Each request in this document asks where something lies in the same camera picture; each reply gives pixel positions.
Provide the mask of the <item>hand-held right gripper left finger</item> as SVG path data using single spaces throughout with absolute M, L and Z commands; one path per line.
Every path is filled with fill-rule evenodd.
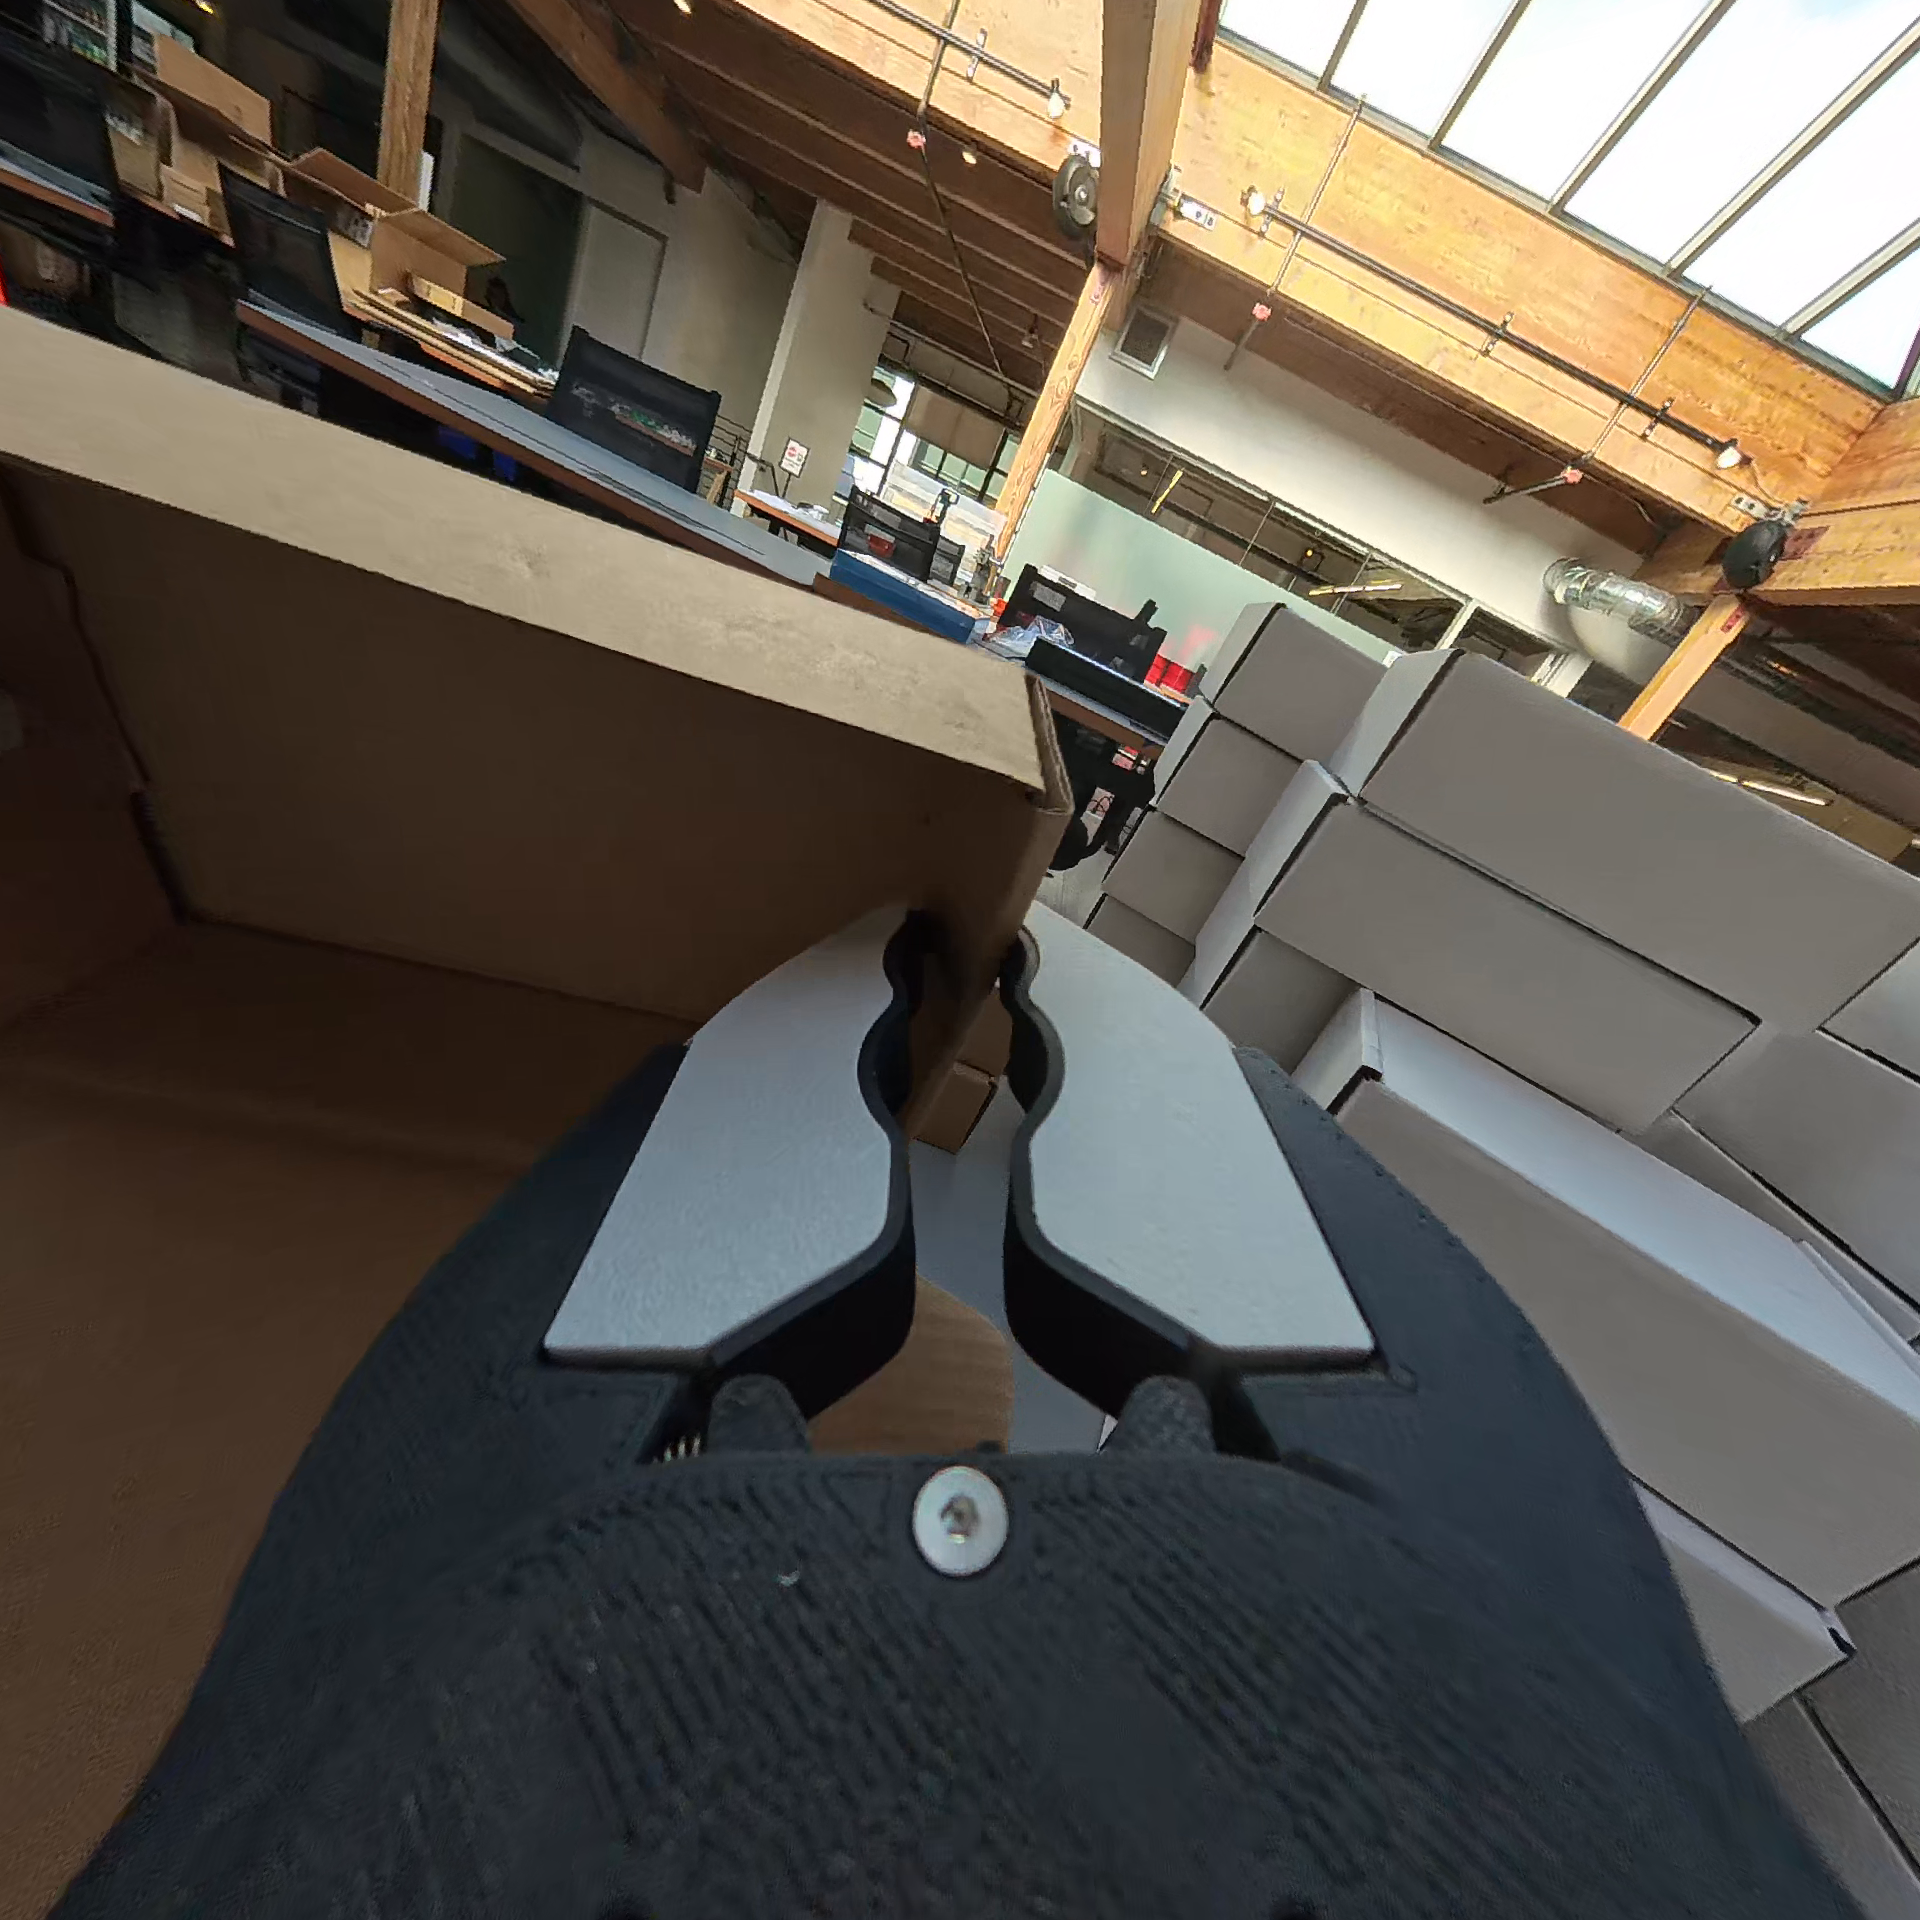
M 721 1009 L 672 1068 L 542 1356 L 822 1416 L 916 1310 L 908 1140 L 921 919 L 881 906 Z

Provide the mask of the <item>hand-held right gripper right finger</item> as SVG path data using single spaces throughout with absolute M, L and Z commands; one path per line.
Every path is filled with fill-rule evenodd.
M 1351 1375 L 1380 1354 L 1236 1046 L 1044 904 L 1010 1019 L 1005 1310 L 1050 1381 L 1117 1418 L 1153 1378 Z

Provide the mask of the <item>black mesh office chair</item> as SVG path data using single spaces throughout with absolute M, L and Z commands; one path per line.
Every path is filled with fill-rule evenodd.
M 963 543 L 949 538 L 938 516 L 915 516 L 874 493 L 852 487 L 839 525 L 835 551 L 934 587 L 954 587 L 963 562 Z
M 1046 566 L 1028 562 L 1000 608 L 993 639 L 1016 652 L 1046 639 L 1149 683 L 1166 641 L 1159 612 L 1153 596 L 1136 610 L 1118 610 Z
M 251 300 L 347 336 L 349 312 L 324 220 L 228 164 L 221 166 L 221 194 Z
M 545 402 L 545 419 L 685 493 L 701 493 L 722 406 L 701 389 L 577 325 Z

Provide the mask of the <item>flat black box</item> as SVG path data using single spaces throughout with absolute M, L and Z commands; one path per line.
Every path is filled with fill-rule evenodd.
M 1129 702 L 1144 702 L 1149 709 L 1157 704 L 1179 709 L 1187 702 L 1182 694 L 1164 692 L 1159 684 L 1147 684 L 1098 657 L 1046 636 L 1031 645 L 1022 665 L 1041 681 L 1103 707 L 1120 709 Z

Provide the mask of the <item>brown cardboard box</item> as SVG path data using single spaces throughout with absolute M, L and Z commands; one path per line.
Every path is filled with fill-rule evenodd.
M 4 1917 L 428 1267 L 888 902 L 913 1123 L 1065 822 L 1016 669 L 4 312 Z

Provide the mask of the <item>flat blue box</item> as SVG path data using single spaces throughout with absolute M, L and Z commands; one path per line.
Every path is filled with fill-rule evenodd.
M 816 587 L 963 647 L 981 643 L 993 627 L 973 602 L 852 548 L 835 552 Z

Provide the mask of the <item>silver ventilation duct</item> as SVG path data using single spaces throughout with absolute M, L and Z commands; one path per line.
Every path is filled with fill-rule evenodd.
M 1573 558 L 1551 562 L 1542 585 L 1565 610 L 1597 612 L 1657 641 L 1685 641 L 1696 619 L 1690 602 L 1666 589 Z

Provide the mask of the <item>stack of white boxes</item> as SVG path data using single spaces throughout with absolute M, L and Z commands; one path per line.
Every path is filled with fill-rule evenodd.
M 1516 1302 L 1741 1721 L 1917 1564 L 1917 879 L 1793 796 L 1248 607 L 1086 915 Z

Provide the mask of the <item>open brown shipping carton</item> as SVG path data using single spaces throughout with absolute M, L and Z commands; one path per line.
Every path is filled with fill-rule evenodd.
M 512 320 L 468 297 L 468 279 L 503 262 L 496 250 L 328 151 L 280 160 L 280 176 L 295 203 L 323 214 L 342 297 L 420 302 L 515 336 Z

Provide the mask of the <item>long grey-topped table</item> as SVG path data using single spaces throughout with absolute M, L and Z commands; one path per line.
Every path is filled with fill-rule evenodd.
M 805 590 L 814 590 L 816 580 L 829 576 L 824 558 L 732 516 L 697 493 L 672 487 L 516 399 L 369 348 L 275 302 L 238 300 L 235 315 L 241 327 L 263 341 L 516 461 L 567 496 L 593 503 L 651 538 Z

